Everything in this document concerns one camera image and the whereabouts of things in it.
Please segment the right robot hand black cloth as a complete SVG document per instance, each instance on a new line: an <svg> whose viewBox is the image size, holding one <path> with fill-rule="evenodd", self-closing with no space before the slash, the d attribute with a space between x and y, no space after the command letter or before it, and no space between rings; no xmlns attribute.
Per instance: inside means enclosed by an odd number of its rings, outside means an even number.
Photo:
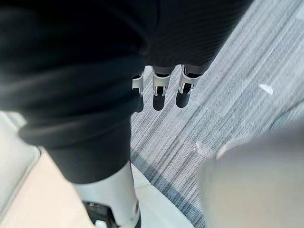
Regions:
<svg viewBox="0 0 304 228"><path fill-rule="evenodd" d="M164 107L182 65L176 105L251 5L249 0L3 0L0 108L26 120L21 139L43 147L94 225L142 224L130 161L131 115Z"/></svg>

